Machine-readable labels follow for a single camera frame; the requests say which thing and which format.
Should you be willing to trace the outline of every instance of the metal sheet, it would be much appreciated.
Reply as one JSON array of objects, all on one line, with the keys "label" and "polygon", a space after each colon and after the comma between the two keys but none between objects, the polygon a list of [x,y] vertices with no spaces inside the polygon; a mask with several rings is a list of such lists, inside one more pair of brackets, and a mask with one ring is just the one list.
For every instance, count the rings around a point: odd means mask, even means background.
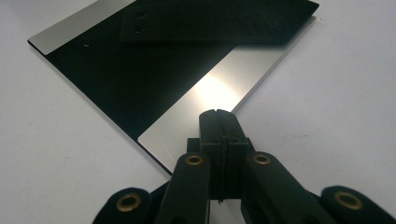
[{"label": "metal sheet", "polygon": [[198,117],[209,109],[235,111],[311,27],[312,17],[288,45],[238,46],[169,108],[138,142],[168,171],[199,136]]},{"label": "metal sheet", "polygon": [[47,55],[132,2],[134,0],[96,1],[28,40]]}]

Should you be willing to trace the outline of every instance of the reflective surface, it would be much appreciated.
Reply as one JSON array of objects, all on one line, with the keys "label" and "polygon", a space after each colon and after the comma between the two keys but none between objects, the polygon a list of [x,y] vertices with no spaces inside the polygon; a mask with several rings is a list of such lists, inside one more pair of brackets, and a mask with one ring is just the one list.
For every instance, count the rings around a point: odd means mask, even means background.
[{"label": "reflective surface", "polygon": [[209,109],[235,111],[314,19],[287,46],[235,48],[152,124],[138,142],[168,171],[173,171],[178,157],[186,151],[187,138],[199,135],[199,115]]},{"label": "reflective surface", "polygon": [[29,38],[29,41],[47,55],[100,21],[130,5],[134,0],[96,1],[72,16]]}]

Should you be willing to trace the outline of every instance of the hole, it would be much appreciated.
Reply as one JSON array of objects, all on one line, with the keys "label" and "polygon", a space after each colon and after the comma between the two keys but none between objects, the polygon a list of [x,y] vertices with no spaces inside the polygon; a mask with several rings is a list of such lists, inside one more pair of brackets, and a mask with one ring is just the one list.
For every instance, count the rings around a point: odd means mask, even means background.
[{"label": "hole", "polygon": [[319,222],[315,217],[312,217],[312,216],[306,216],[306,217],[304,217],[304,218],[302,219],[302,222],[303,222],[304,224],[320,224],[320,222]]},{"label": "hole", "polygon": [[137,17],[138,19],[142,19],[142,18],[146,17],[146,12],[144,12],[144,11],[138,11],[138,12],[136,12],[136,17]]},{"label": "hole", "polygon": [[203,162],[204,160],[199,157],[199,156],[190,156],[186,159],[186,163],[189,165],[199,165]]},{"label": "hole", "polygon": [[171,224],[188,224],[189,221],[184,217],[175,217]]},{"label": "hole", "polygon": [[139,195],[135,193],[128,193],[123,195],[117,201],[117,209],[120,212],[131,212],[132,210],[136,209],[142,200],[140,199]]},{"label": "hole", "polygon": [[140,32],[142,32],[143,30],[145,29],[145,27],[143,26],[143,25],[136,25],[136,27],[134,28],[134,30],[137,32],[137,33],[140,33]]},{"label": "hole", "polygon": [[265,164],[268,164],[268,163],[271,162],[271,160],[268,157],[264,156],[264,155],[255,155],[253,157],[253,160],[256,163],[261,164],[261,165],[265,165]]},{"label": "hole", "polygon": [[334,196],[335,196],[335,200],[344,207],[353,210],[359,210],[363,208],[363,203],[361,202],[361,200],[351,193],[344,191],[337,191],[335,192]]}]

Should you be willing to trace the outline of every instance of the brass insert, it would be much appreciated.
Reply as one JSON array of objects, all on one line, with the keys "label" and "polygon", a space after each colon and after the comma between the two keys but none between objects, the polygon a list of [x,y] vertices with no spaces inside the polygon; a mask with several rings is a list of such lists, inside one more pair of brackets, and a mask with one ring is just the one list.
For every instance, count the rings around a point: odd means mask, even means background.
[{"label": "brass insert", "polygon": [[199,165],[204,161],[204,159],[202,159],[199,156],[190,156],[186,159],[186,163],[189,165]]},{"label": "brass insert", "polygon": [[348,192],[337,191],[335,193],[335,200],[349,209],[359,210],[363,208],[363,203],[361,200]]},{"label": "brass insert", "polygon": [[255,155],[253,157],[253,160],[256,163],[261,164],[261,165],[265,165],[265,164],[268,164],[271,162],[271,160],[267,156],[264,156],[264,155]]},{"label": "brass insert", "polygon": [[136,193],[128,193],[117,201],[117,209],[119,209],[120,212],[131,212],[136,209],[141,202],[142,199],[139,195]]}]

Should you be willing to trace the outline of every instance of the white table surface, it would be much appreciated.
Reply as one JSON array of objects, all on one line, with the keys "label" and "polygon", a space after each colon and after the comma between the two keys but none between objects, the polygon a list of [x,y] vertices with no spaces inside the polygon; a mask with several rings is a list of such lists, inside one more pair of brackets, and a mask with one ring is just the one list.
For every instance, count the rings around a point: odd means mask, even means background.
[{"label": "white table surface", "polygon": [[[0,0],[0,223],[91,223],[114,192],[169,179],[26,42],[92,2]],[[396,1],[317,2],[236,115],[307,189],[347,186],[396,217]],[[211,223],[244,222],[229,202]]]}]

